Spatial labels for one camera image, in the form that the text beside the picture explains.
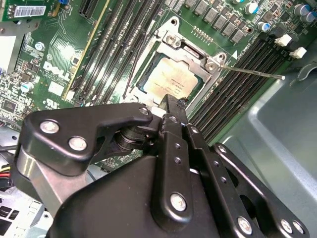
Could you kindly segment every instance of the yellow wire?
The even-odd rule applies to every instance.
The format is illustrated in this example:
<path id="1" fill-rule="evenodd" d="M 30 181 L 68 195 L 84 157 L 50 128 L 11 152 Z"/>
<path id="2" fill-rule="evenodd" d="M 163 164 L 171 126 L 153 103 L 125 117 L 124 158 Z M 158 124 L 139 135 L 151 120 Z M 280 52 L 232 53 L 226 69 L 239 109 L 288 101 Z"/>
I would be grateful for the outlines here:
<path id="1" fill-rule="evenodd" d="M 3 168 L 3 169 L 0 169 L 0 173 L 3 172 L 3 171 L 9 170 L 9 169 L 11 169 L 11 166 L 5 167 L 5 168 Z"/>

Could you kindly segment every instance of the integrated circuit chip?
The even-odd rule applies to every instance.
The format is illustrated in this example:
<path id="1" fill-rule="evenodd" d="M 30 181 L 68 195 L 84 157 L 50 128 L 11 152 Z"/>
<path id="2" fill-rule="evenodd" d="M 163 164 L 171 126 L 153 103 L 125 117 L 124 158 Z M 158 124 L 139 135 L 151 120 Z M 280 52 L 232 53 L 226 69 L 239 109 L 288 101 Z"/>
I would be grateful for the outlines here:
<path id="1" fill-rule="evenodd" d="M 33 68 L 33 64 L 32 63 L 28 63 L 28 65 L 26 66 L 26 68 L 31 71 Z"/>
<path id="2" fill-rule="evenodd" d="M 162 58 L 143 88 L 159 104 L 167 93 L 177 99 L 187 98 L 197 84 L 198 79 L 189 71 L 188 64 Z"/>
<path id="3" fill-rule="evenodd" d="M 229 22 L 229 24 L 225 27 L 222 33 L 225 36 L 230 36 L 234 29 L 236 29 L 236 27 L 231 22 Z"/>
<path id="4" fill-rule="evenodd" d="M 193 7 L 193 5 L 195 5 L 196 2 L 197 2 L 197 0 L 186 0 L 184 4 L 188 8 L 191 8 L 191 7 Z"/>
<path id="5" fill-rule="evenodd" d="M 273 4 L 273 6 L 271 7 L 271 11 L 275 12 L 278 9 L 278 5 Z"/>
<path id="6" fill-rule="evenodd" d="M 39 71 L 39 67 L 38 66 L 33 66 L 32 72 L 37 73 Z"/>
<path id="7" fill-rule="evenodd" d="M 302 33 L 302 31 L 303 31 L 303 27 L 301 26 L 301 25 L 298 25 L 296 28 L 295 28 L 295 32 L 297 33 L 297 34 L 301 34 Z"/>
<path id="8" fill-rule="evenodd" d="M 21 76 L 21 80 L 24 82 L 28 82 L 31 79 L 31 76 L 26 74 L 26 73 L 22 73 L 22 74 L 20 74 L 20 76 Z"/>
<path id="9" fill-rule="evenodd" d="M 238 31 L 237 31 L 236 33 L 234 33 L 234 35 L 231 37 L 231 41 L 236 44 L 236 43 L 238 43 L 238 42 L 242 39 L 243 36 L 244 36 L 243 31 L 238 30 Z"/>
<path id="10" fill-rule="evenodd" d="M 218 20 L 214 23 L 213 27 L 215 29 L 221 29 L 226 22 L 227 22 L 226 18 L 224 16 L 220 16 Z"/>
<path id="11" fill-rule="evenodd" d="M 218 12 L 215 9 L 211 8 L 209 12 L 206 14 L 206 16 L 204 17 L 204 20 L 206 22 L 212 23 L 217 15 L 218 15 Z"/>
<path id="12" fill-rule="evenodd" d="M 238 18 L 238 16 L 236 14 L 233 14 L 231 17 L 230 17 L 230 22 L 234 23 L 234 21 Z"/>
<path id="13" fill-rule="evenodd" d="M 290 18 L 290 15 L 287 12 L 284 12 L 280 17 L 282 21 L 287 21 L 289 18 Z"/>
<path id="14" fill-rule="evenodd" d="M 2 108 L 5 109 L 8 112 L 13 113 L 15 108 L 16 108 L 16 103 L 5 99 Z"/>
<path id="15" fill-rule="evenodd" d="M 214 0 L 212 7 L 217 8 L 217 6 L 220 4 L 219 0 Z"/>
<path id="16" fill-rule="evenodd" d="M 194 10 L 194 13 L 197 15 L 201 15 L 205 12 L 207 7 L 208 7 L 208 4 L 205 1 L 200 1 Z"/>
<path id="17" fill-rule="evenodd" d="M 262 20 L 263 20 L 264 22 L 270 22 L 270 21 L 272 20 L 272 18 L 273 18 L 273 13 L 270 12 L 270 11 L 267 11 L 267 12 L 263 15 Z"/>
<path id="18" fill-rule="evenodd" d="M 221 15 L 226 16 L 227 12 L 229 12 L 229 8 L 225 6 L 221 11 Z"/>
<path id="19" fill-rule="evenodd" d="M 240 30 L 243 30 L 243 27 L 245 27 L 245 26 L 246 26 L 246 23 L 245 23 L 244 21 L 241 21 L 240 24 L 239 24 L 239 26 L 238 26 L 238 28 L 239 28 Z"/>

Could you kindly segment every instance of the white label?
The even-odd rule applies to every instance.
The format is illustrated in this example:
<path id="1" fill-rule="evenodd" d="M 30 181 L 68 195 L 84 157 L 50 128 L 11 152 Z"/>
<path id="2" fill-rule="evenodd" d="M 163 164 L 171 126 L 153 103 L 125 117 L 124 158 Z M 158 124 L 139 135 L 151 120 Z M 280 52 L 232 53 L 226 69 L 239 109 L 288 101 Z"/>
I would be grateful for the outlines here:
<path id="1" fill-rule="evenodd" d="M 63 91 L 64 91 L 63 86 L 59 85 L 58 83 L 51 82 L 51 84 L 49 86 L 49 92 L 55 93 L 56 95 L 61 96 Z"/>
<path id="2" fill-rule="evenodd" d="M 43 16 L 46 6 L 17 6 L 14 17 Z"/>

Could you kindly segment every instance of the silver screw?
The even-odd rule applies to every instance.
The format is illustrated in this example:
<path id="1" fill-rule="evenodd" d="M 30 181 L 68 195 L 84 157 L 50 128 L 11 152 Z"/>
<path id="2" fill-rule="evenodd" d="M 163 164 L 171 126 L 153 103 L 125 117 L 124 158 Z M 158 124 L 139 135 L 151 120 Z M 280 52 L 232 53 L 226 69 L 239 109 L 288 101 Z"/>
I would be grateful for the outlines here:
<path id="1" fill-rule="evenodd" d="M 166 37 L 166 42 L 170 45 L 173 45 L 176 42 L 176 37 L 172 35 L 168 35 Z"/>
<path id="2" fill-rule="evenodd" d="M 149 112 L 148 112 L 148 110 L 147 110 L 146 108 L 140 108 L 139 111 L 140 111 L 142 114 L 146 115 L 146 116 L 149 114 Z"/>
<path id="3" fill-rule="evenodd" d="M 193 126 L 192 126 L 192 131 L 193 131 L 194 133 L 199 133 L 199 131 L 198 131 L 195 127 L 193 127 Z"/>
<path id="4" fill-rule="evenodd" d="M 239 227 L 241 228 L 241 230 L 245 234 L 247 234 L 247 235 L 252 234 L 252 227 L 247 219 L 245 219 L 244 217 L 238 217 L 238 224 L 239 224 Z"/>
<path id="5" fill-rule="evenodd" d="M 169 119 L 174 122 L 174 123 L 177 123 L 177 118 L 174 117 L 174 116 L 170 116 Z"/>
<path id="6" fill-rule="evenodd" d="M 287 221 L 285 221 L 284 219 L 281 219 L 281 224 L 284 230 L 286 230 L 289 234 L 293 233 L 291 225 Z"/>
<path id="7" fill-rule="evenodd" d="M 212 71 L 215 68 L 215 65 L 214 65 L 214 63 L 209 62 L 206 64 L 206 68 L 208 71 Z"/>
<path id="8" fill-rule="evenodd" d="M 170 202 L 177 211 L 185 211 L 186 209 L 186 202 L 185 199 L 178 195 L 177 193 L 173 193 L 170 197 Z"/>
<path id="9" fill-rule="evenodd" d="M 304 230 L 303 230 L 301 224 L 299 224 L 299 223 L 296 222 L 296 221 L 293 221 L 293 225 L 295 226 L 295 228 L 296 228 L 301 234 L 304 234 Z"/>
<path id="10" fill-rule="evenodd" d="M 87 148 L 87 142 L 81 137 L 73 137 L 69 140 L 68 145 L 73 150 L 82 151 Z"/>
<path id="11" fill-rule="evenodd" d="M 226 149 L 222 146 L 222 145 L 219 145 L 219 150 L 222 152 L 222 153 L 226 153 Z"/>
<path id="12" fill-rule="evenodd" d="M 59 126 L 56 122 L 47 120 L 40 124 L 40 129 L 45 133 L 54 134 L 58 132 Z"/>

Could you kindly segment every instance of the black cable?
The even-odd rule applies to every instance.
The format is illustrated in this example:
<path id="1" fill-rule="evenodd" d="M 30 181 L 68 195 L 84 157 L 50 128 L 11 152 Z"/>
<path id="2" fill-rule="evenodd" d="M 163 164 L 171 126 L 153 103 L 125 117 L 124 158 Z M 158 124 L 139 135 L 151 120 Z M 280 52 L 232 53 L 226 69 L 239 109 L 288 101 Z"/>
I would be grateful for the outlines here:
<path id="1" fill-rule="evenodd" d="M 93 181 L 96 181 L 95 176 L 93 176 L 93 174 L 92 174 L 89 170 L 87 170 L 87 173 L 88 173 L 89 176 L 93 179 Z"/>
<path id="2" fill-rule="evenodd" d="M 0 147 L 0 152 L 8 151 L 8 150 L 16 150 L 17 145 L 10 145 L 10 146 L 2 146 Z"/>

